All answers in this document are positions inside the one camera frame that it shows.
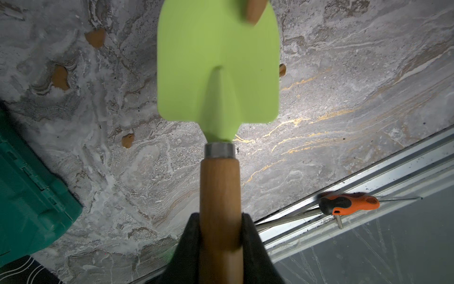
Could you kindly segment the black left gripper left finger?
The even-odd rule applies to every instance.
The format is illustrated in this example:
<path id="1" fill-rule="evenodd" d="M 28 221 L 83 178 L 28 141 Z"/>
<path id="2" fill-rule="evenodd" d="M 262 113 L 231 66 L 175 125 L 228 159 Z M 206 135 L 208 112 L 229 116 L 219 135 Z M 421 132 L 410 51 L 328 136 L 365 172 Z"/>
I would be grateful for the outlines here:
<path id="1" fill-rule="evenodd" d="M 170 263 L 158 284 L 198 284 L 201 231 L 199 214 L 193 213 L 185 226 Z"/>

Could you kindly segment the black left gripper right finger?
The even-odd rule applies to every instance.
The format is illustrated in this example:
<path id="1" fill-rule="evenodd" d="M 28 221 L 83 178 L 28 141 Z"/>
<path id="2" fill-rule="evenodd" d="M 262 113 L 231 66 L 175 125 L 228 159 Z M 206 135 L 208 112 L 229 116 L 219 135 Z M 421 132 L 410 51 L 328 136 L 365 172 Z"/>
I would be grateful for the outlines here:
<path id="1" fill-rule="evenodd" d="M 242 213 L 241 241 L 243 247 L 245 284 L 284 284 L 274 267 L 255 224 L 249 214 Z"/>

